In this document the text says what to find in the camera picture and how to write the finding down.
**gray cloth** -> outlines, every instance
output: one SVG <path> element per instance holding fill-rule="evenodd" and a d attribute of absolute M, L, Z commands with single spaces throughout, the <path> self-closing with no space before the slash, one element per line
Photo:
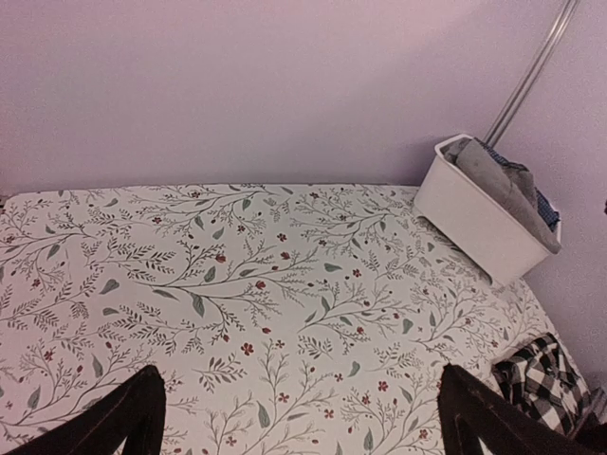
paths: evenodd
<path fill-rule="evenodd" d="M 462 139 L 443 153 L 450 163 L 510 213 L 548 251 L 553 254 L 561 251 L 556 235 L 537 212 L 537 195 L 533 174 L 529 170 L 500 166 L 476 140 Z"/>

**red flower print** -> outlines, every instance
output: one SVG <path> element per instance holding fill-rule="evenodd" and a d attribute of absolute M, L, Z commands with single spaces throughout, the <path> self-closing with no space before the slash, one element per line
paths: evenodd
<path fill-rule="evenodd" d="M 241 351 L 245 353 L 245 355 L 253 354 L 253 345 L 245 343 L 240 347 Z"/>

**blue plaid cloth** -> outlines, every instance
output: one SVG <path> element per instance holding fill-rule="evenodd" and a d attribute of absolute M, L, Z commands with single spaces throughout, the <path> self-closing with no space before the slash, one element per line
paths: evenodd
<path fill-rule="evenodd" d="M 513 163 L 512 161 L 508 161 L 506 158 L 504 158 L 503 156 L 501 156 L 500 154 L 495 152 L 495 150 L 493 150 L 493 147 L 489 147 L 485 142 L 483 142 L 479 138 L 476 138 L 476 140 L 478 141 L 479 144 L 481 144 L 483 146 L 483 148 L 487 151 L 487 153 L 493 158 L 493 160 L 497 164 L 499 164 L 501 166 L 508 166 L 509 168 L 512 168 L 512 169 L 528 171 L 528 168 L 526 168 L 522 164 Z M 535 193 L 537 193 L 537 195 L 538 195 L 538 213 L 540 214 L 542 219 L 545 221 L 545 223 L 548 225 L 550 230 L 552 232 L 554 232 L 557 229 L 557 225 L 559 224 L 559 221 L 561 220 L 561 216 L 557 211 L 552 209 L 550 202 L 548 202 L 548 199 L 546 199 L 546 197 L 542 194 L 542 192 L 540 190 L 538 190 L 536 188 Z"/>

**fitted sheet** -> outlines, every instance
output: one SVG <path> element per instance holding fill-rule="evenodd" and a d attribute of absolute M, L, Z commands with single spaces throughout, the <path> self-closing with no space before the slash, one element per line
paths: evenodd
<path fill-rule="evenodd" d="M 148 363 L 163 453 L 443 453 L 442 367 L 552 323 L 414 215 L 416 188 L 187 185 L 17 195 L 0 215 L 0 452 Z"/>

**curtain rod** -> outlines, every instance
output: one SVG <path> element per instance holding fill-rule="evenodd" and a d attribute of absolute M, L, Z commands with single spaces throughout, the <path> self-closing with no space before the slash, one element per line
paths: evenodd
<path fill-rule="evenodd" d="M 500 115 L 495 119 L 493 125 L 485 136 L 485 143 L 490 147 L 495 147 L 497 142 L 500 140 L 506 131 L 506 128 L 510 125 L 510 122 L 519 111 L 524 99 L 529 94 L 531 87 L 533 87 L 546 64 L 550 60 L 550 57 L 552 57 L 555 48 L 562 38 L 562 34 L 567 29 L 567 26 L 569 25 L 569 22 L 571 21 L 571 18 L 578 7 L 579 1 L 580 0 L 565 1 L 561 12 L 552 25 L 552 28 L 550 28 L 548 31 L 548 34 L 543 39 L 540 48 L 533 57 L 531 65 L 525 71 L 523 77 L 514 89 L 514 92 L 512 92 L 512 95 L 510 95 L 506 105 L 500 112 Z"/>

